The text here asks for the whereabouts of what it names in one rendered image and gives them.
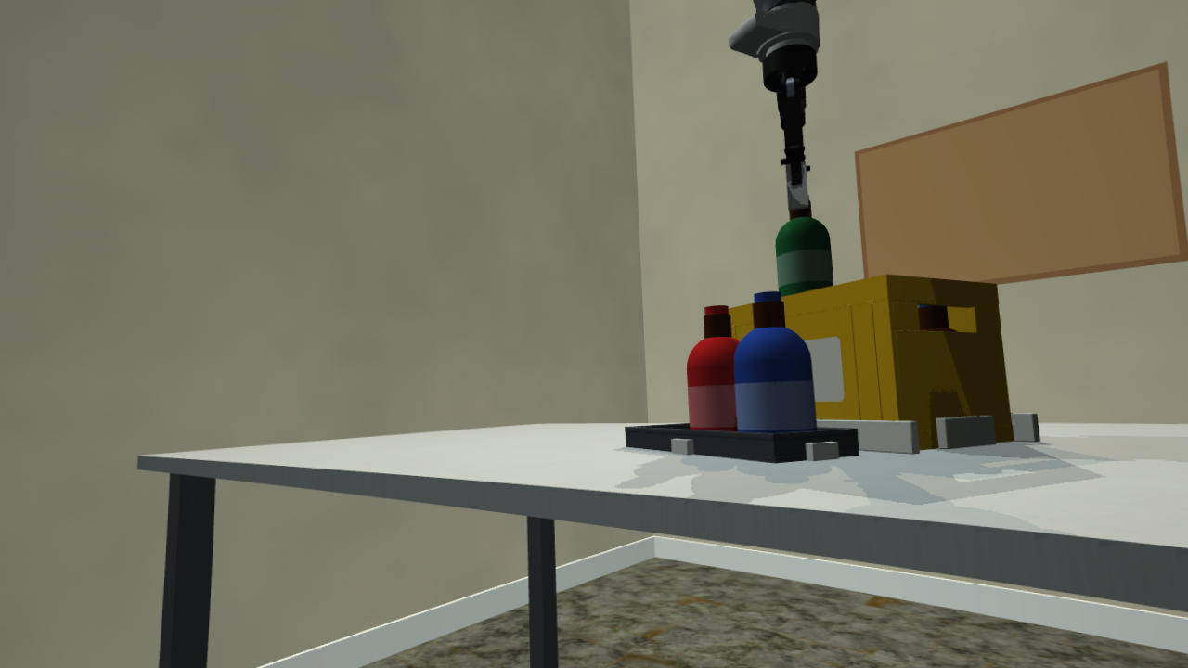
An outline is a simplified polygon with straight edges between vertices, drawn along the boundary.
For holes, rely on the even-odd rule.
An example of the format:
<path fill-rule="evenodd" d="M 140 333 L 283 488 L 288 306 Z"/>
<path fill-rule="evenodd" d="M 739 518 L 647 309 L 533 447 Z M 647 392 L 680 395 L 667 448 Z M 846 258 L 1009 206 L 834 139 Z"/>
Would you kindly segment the green bottle with pale green label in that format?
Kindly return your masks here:
<path fill-rule="evenodd" d="M 805 209 L 789 212 L 790 221 L 776 237 L 778 291 L 781 296 L 834 285 L 829 232 L 814 219 L 811 201 Z"/>

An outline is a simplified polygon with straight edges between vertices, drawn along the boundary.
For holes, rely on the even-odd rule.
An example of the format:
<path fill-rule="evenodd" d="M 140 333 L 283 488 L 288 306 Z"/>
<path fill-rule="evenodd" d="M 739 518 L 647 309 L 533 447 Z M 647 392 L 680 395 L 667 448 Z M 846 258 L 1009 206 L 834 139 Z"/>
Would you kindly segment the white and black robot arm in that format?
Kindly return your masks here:
<path fill-rule="evenodd" d="M 729 49 L 758 57 L 786 44 L 807 44 L 819 52 L 820 23 L 816 0 L 754 0 L 756 13 L 732 34 Z"/>

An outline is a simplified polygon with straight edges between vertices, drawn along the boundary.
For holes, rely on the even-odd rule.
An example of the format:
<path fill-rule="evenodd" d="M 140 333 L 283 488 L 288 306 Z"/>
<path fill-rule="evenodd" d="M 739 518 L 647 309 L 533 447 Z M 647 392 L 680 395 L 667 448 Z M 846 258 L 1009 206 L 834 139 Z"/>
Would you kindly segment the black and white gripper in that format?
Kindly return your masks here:
<path fill-rule="evenodd" d="M 786 44 L 769 52 L 763 62 L 764 86 L 767 90 L 778 92 L 777 102 L 786 155 L 786 158 L 781 158 L 781 165 L 786 168 L 789 212 L 807 208 L 807 171 L 810 171 L 810 165 L 805 166 L 805 141 L 803 141 L 805 87 L 816 77 L 819 77 L 819 53 L 807 44 Z"/>

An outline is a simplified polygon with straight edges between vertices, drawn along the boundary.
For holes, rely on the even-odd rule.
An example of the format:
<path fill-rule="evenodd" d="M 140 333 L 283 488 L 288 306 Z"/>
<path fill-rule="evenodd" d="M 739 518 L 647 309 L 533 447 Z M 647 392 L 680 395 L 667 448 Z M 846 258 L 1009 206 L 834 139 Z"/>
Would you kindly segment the red bottle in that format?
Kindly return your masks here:
<path fill-rule="evenodd" d="M 689 429 L 738 431 L 729 307 L 704 307 L 704 339 L 687 361 Z"/>

